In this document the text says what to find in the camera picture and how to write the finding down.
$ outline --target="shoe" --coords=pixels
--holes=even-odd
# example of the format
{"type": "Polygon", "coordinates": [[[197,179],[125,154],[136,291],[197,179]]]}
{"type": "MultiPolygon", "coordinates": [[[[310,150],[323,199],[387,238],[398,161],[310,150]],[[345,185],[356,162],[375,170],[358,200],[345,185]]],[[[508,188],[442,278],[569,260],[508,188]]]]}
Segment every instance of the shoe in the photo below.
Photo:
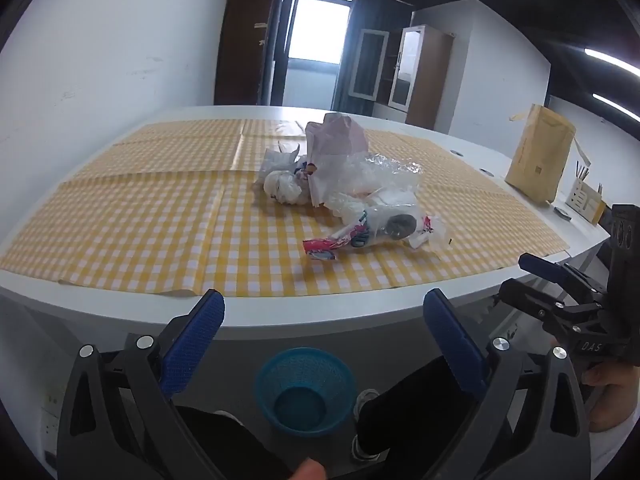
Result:
{"type": "Polygon", "coordinates": [[[240,424],[240,426],[242,426],[244,428],[244,424],[242,422],[240,422],[235,415],[233,415],[233,414],[231,414],[229,412],[226,412],[225,410],[217,410],[216,412],[213,412],[213,414],[214,415],[226,416],[226,418],[230,418],[231,420],[236,421],[238,424],[240,424]]]}
{"type": "Polygon", "coordinates": [[[380,392],[370,388],[369,390],[362,390],[360,395],[356,397],[356,403],[353,406],[353,418],[357,422],[360,418],[360,412],[365,402],[369,402],[372,399],[380,396],[380,392]]]}
{"type": "Polygon", "coordinates": [[[358,443],[358,436],[356,435],[353,437],[353,440],[351,441],[351,458],[354,461],[359,463],[375,462],[377,459],[380,458],[380,453],[376,455],[370,455],[368,453],[365,453],[360,447],[360,444],[358,443]]]}

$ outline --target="white table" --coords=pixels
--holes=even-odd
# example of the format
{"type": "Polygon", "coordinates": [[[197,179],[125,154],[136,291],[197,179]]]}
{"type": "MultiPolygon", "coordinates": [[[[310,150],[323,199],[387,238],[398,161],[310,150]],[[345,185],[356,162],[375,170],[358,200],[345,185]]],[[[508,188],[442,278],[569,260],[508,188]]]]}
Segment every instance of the white table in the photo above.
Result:
{"type": "MultiPolygon", "coordinates": [[[[308,121],[321,122],[325,113],[324,110],[308,108],[188,107],[159,113],[120,138],[128,136],[144,124],[162,121],[247,118],[293,120],[300,122],[304,127],[308,121]]],[[[547,258],[549,261],[567,261],[573,256],[599,246],[608,237],[601,227],[592,226],[577,214],[571,222],[562,220],[553,213],[552,207],[535,206],[505,184],[503,179],[510,160],[500,153],[466,140],[416,126],[371,117],[353,117],[365,128],[388,130],[432,140],[447,150],[462,153],[463,160],[477,170],[483,168],[493,173],[495,175],[493,180],[497,184],[509,190],[535,211],[569,245],[567,251],[549,256],[547,258]]],[[[95,156],[108,147],[105,146],[95,156]]],[[[78,169],[74,168],[68,176],[73,175],[78,169]]],[[[22,221],[14,227],[0,245],[0,253],[6,250],[12,238],[56,187],[57,184],[52,186],[51,190],[35,203],[22,221]]],[[[488,298],[495,294],[500,284],[508,278],[526,277],[526,272],[513,266],[443,282],[367,292],[305,296],[304,298],[225,298],[225,321],[217,337],[279,338],[368,328],[421,316],[422,300],[425,293],[432,288],[440,288],[453,305],[459,306],[488,298]]],[[[186,314],[197,302],[196,298],[174,298],[157,294],[60,285],[5,270],[0,270],[0,294],[36,311],[62,319],[99,324],[100,327],[108,330],[152,335],[159,333],[171,318],[186,314]]]]}

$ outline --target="white pen holder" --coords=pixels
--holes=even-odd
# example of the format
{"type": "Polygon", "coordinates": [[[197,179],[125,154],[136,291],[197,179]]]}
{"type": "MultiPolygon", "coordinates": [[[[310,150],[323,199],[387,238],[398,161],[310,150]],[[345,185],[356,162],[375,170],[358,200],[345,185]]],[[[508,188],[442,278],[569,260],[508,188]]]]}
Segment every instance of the white pen holder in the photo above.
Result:
{"type": "Polygon", "coordinates": [[[605,208],[602,195],[579,178],[575,179],[566,203],[592,224],[598,223],[605,208]]]}

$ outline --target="basket rim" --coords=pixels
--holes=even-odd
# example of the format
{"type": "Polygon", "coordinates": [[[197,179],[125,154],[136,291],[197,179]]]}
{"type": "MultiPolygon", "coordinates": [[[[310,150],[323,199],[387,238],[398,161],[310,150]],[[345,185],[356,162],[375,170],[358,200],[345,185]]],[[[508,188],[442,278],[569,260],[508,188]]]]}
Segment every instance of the basket rim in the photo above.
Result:
{"type": "Polygon", "coordinates": [[[272,357],[267,362],[265,362],[265,364],[262,366],[262,368],[258,372],[258,375],[255,378],[254,395],[258,402],[258,406],[260,406],[260,410],[262,414],[276,428],[278,428],[281,431],[284,431],[285,433],[289,433],[295,436],[314,437],[314,436],[323,436],[328,433],[331,433],[333,430],[335,430],[335,428],[337,428],[338,426],[340,426],[340,424],[344,422],[345,418],[349,415],[349,412],[353,408],[353,404],[355,402],[356,384],[355,384],[355,379],[353,377],[352,371],[341,359],[319,348],[301,346],[301,347],[289,348],[287,350],[283,350],[282,352],[279,352],[278,354],[274,355],[274,357],[272,357]],[[260,385],[262,381],[264,380],[268,371],[270,371],[271,368],[273,368],[273,366],[277,362],[281,361],[283,358],[289,357],[290,355],[305,354],[305,353],[314,354],[316,356],[323,357],[324,359],[327,359],[328,361],[331,361],[335,365],[337,365],[337,367],[340,368],[341,371],[343,371],[344,377],[346,378],[345,382],[346,382],[347,388],[351,391],[352,393],[351,397],[353,397],[353,400],[349,404],[347,404],[345,408],[340,412],[340,416],[336,417],[335,422],[333,422],[328,426],[325,426],[324,428],[320,428],[319,430],[312,430],[312,431],[294,430],[293,428],[289,428],[288,426],[285,426],[284,424],[282,424],[276,418],[276,416],[274,416],[274,414],[272,413],[272,410],[267,409],[267,406],[264,403],[262,395],[260,394],[260,385]]]}

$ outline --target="trash pile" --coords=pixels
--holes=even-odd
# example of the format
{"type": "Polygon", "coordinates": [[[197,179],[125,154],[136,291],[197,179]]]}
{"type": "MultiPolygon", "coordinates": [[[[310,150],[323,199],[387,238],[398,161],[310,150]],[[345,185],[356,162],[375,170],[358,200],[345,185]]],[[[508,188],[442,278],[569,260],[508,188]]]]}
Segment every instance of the trash pile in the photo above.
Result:
{"type": "Polygon", "coordinates": [[[339,113],[326,114],[322,124],[309,122],[305,133],[307,154],[300,158],[300,146],[292,153],[266,150],[258,182],[281,204],[324,205],[342,220],[335,233],[304,240],[306,254],[335,260],[335,250],[390,240],[413,249],[446,244],[443,222],[418,206],[419,164],[369,153],[362,127],[339,113]]]}

